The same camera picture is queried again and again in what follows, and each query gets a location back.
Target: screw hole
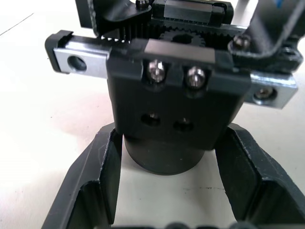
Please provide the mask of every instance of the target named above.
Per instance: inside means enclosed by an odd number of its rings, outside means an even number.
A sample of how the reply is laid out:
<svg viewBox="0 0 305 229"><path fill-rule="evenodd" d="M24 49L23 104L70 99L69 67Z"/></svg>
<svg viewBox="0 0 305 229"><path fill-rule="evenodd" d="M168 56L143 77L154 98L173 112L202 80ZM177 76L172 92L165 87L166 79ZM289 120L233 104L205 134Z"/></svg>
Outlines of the screw hole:
<svg viewBox="0 0 305 229"><path fill-rule="evenodd" d="M182 120L176 121L173 124L173 128L178 132L190 132L193 130L194 125L189 119L183 118Z"/></svg>
<svg viewBox="0 0 305 229"><path fill-rule="evenodd" d="M87 65L80 57L70 56L68 58L68 65L71 69L77 72L84 72L87 70Z"/></svg>
<svg viewBox="0 0 305 229"><path fill-rule="evenodd" d="M143 114L141 121L148 126L159 126L161 123L160 117L156 113Z"/></svg>
<svg viewBox="0 0 305 229"><path fill-rule="evenodd" d="M193 37L188 34L176 35L173 37L172 42L179 44L190 44L192 42Z"/></svg>

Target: white table surface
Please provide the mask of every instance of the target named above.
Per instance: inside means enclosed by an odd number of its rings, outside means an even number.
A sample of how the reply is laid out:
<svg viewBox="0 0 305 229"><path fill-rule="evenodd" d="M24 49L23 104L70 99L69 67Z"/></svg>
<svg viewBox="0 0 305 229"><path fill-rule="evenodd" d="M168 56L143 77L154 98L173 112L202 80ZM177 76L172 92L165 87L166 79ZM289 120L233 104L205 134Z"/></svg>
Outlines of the white table surface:
<svg viewBox="0 0 305 229"><path fill-rule="evenodd" d="M247 25L256 2L234 22ZM44 42L61 29L93 36L80 28L74 0L0 2L1 229L41 228L70 165L113 121L104 79L52 70ZM305 54L304 40L299 49ZM295 74L299 92L283 110L244 104L234 120L303 193L304 72L302 65ZM124 150L115 225L161 228L173 221L190 227L234 222L214 152L183 174L163 177L145 172Z"/></svg>

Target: silver screw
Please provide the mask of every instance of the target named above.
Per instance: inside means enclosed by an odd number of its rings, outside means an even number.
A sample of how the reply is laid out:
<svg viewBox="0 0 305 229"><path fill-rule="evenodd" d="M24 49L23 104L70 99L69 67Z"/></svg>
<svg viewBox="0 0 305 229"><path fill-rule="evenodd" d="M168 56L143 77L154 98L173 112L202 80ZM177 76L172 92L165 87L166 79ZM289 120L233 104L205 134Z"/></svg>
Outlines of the silver screw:
<svg viewBox="0 0 305 229"><path fill-rule="evenodd" d="M251 44L251 37L248 35L237 35L233 38L234 45L237 49L248 49Z"/></svg>
<svg viewBox="0 0 305 229"><path fill-rule="evenodd" d="M269 99L274 92L274 89L272 87L264 87L259 89L255 94L256 99L265 100Z"/></svg>
<svg viewBox="0 0 305 229"><path fill-rule="evenodd" d="M205 78L204 70L193 67L187 72L185 82L190 88L199 89L204 85Z"/></svg>
<svg viewBox="0 0 305 229"><path fill-rule="evenodd" d="M160 83L165 79L164 64L154 60L148 64L148 77L155 83Z"/></svg>

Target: gear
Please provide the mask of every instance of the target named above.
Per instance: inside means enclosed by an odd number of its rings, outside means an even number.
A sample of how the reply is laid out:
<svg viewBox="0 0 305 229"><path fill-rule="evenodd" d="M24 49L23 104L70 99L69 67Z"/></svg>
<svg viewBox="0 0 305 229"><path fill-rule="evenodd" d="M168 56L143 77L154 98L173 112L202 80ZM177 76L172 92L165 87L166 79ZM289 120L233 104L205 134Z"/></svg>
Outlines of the gear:
<svg viewBox="0 0 305 229"><path fill-rule="evenodd" d="M195 46L205 46L205 40L199 34L185 30L171 30L162 33L160 40Z"/></svg>

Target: silver metal plate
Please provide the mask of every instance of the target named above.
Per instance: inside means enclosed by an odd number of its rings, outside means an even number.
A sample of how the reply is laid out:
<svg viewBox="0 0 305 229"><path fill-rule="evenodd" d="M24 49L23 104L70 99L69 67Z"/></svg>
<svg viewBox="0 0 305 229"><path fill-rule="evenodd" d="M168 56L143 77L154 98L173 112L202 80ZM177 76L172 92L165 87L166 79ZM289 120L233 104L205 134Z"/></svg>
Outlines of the silver metal plate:
<svg viewBox="0 0 305 229"><path fill-rule="evenodd" d="M283 108L297 92L297 84L291 74L251 73L251 88L245 102L256 105ZM255 94L260 90L272 88L274 93L270 98L258 99Z"/></svg>

